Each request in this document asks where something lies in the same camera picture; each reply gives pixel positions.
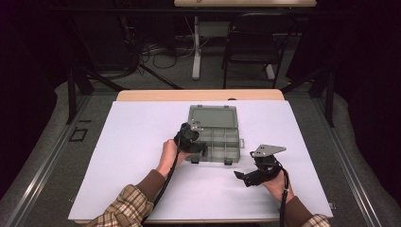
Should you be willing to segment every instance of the person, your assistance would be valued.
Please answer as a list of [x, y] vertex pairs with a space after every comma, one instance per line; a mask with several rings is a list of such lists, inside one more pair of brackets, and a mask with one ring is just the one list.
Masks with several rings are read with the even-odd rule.
[[[177, 154], [177, 145], [169, 139], [163, 143], [163, 151], [159, 164], [137, 185], [126, 185], [115, 201], [105, 212], [94, 218], [85, 226], [142, 226], [141, 222], [153, 209], [153, 202], [163, 187], [166, 177], [173, 166]], [[180, 152], [176, 167], [191, 153]], [[284, 173], [268, 182], [262, 183], [268, 191], [280, 201], [284, 190]], [[312, 215], [294, 195], [289, 184], [286, 201], [285, 222], [291, 226], [330, 226], [326, 216]]]

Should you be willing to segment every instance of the table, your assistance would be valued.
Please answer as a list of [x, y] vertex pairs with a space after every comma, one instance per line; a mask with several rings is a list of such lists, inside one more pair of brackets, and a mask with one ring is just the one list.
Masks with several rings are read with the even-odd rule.
[[245, 139], [241, 159], [231, 166], [182, 163], [147, 223], [279, 219], [278, 203], [266, 189], [246, 187], [234, 174], [255, 170], [249, 152], [263, 143], [287, 147], [275, 156], [290, 172], [295, 193], [312, 213], [333, 217], [292, 110], [279, 90], [154, 90], [118, 95], [69, 219], [83, 223], [100, 215], [123, 186], [139, 182], [157, 166], [162, 142], [187, 120], [192, 104], [236, 106], [239, 134]]
[[[201, 0], [199, 3], [197, 0], [175, 0], [174, 5], [183, 8], [311, 8], [316, 6], [316, 0]], [[218, 26], [227, 27], [228, 25], [228, 23], [219, 23]], [[201, 76], [200, 27], [199, 17], [195, 16], [195, 57], [192, 79], [199, 79]], [[216, 26], [211, 27], [213, 28], [212, 32], [216, 32], [217, 36], [221, 36], [221, 34], [225, 36], [227, 29], [221, 30]], [[269, 78], [274, 78], [271, 66], [267, 68], [267, 74]]]

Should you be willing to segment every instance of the black chair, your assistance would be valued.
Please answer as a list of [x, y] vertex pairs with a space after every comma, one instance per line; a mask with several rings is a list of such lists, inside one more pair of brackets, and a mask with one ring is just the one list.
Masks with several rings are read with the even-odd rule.
[[226, 88], [228, 63], [263, 64], [264, 70], [269, 64], [277, 64], [272, 88], [275, 87], [280, 72], [281, 61], [288, 36], [294, 32], [296, 21], [286, 14], [245, 13], [230, 23], [223, 64]]

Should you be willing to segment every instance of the hand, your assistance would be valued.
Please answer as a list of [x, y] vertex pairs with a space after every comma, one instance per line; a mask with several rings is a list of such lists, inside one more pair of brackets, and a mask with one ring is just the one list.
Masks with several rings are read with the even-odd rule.
[[[160, 172], [165, 178], [167, 177], [170, 169], [173, 166], [175, 157], [177, 154], [177, 145], [174, 143], [174, 140], [169, 139], [163, 143], [163, 152], [160, 157], [159, 165], [156, 167], [156, 170]], [[180, 165], [180, 163], [187, 157], [192, 155], [191, 153], [180, 152], [177, 159], [176, 167]]]
[[[281, 170], [276, 178], [262, 183], [277, 201], [281, 201], [284, 192], [284, 172]], [[294, 198], [294, 191], [292, 190], [291, 182], [288, 183], [288, 194], [286, 203]]]

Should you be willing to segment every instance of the chair backrest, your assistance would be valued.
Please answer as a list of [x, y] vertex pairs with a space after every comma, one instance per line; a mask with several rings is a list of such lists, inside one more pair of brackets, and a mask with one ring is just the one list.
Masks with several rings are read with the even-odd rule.
[[295, 26], [295, 19], [287, 14], [244, 13], [230, 23], [229, 33], [289, 34], [295, 30]]

